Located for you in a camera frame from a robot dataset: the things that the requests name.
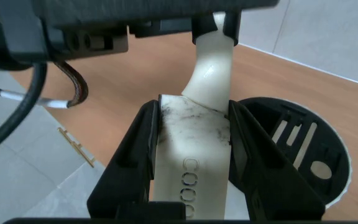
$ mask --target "black circular base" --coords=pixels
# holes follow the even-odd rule
[[[324,119],[298,104],[276,98],[248,98],[239,103],[254,115],[327,207],[340,199],[350,182],[350,158],[341,138]],[[312,164],[329,168],[331,176],[317,175]]]

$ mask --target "gray tile floor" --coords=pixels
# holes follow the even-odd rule
[[[0,88],[24,89],[0,72]],[[18,102],[0,98],[0,124]],[[14,217],[88,217],[86,199],[103,173],[90,167],[57,131],[60,124],[36,106],[0,145],[0,223]]]
[[[358,0],[281,0],[241,22],[240,43],[358,82]]]

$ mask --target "black wire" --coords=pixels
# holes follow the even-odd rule
[[[0,143],[3,142],[17,127],[24,118],[30,113],[36,104],[44,87],[47,76],[47,64],[38,63],[34,65],[34,72],[30,88],[16,110],[8,117],[4,124],[0,126]]]

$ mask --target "gold hinge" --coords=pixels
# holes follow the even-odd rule
[[[91,167],[94,167],[93,162],[95,161],[94,158],[90,159],[85,152],[82,151],[82,145],[81,144],[77,144],[76,142],[72,141],[70,139],[70,137],[67,135],[67,130],[63,130],[62,128],[58,128],[58,131],[60,132],[60,134],[63,135],[63,137],[68,141],[68,143],[70,143],[70,145],[74,148],[74,150],[81,155]]]

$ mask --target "wooden floor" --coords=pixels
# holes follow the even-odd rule
[[[69,110],[49,112],[97,159],[107,164],[141,105],[158,94],[179,95],[195,64],[190,34],[130,38],[129,52],[70,62],[85,77],[89,99]],[[30,70],[13,73],[24,86]],[[70,81],[49,66],[44,96],[71,98]],[[349,191],[325,219],[358,220],[358,84],[243,46],[235,47],[233,100],[272,96],[295,101],[331,123],[349,148]]]

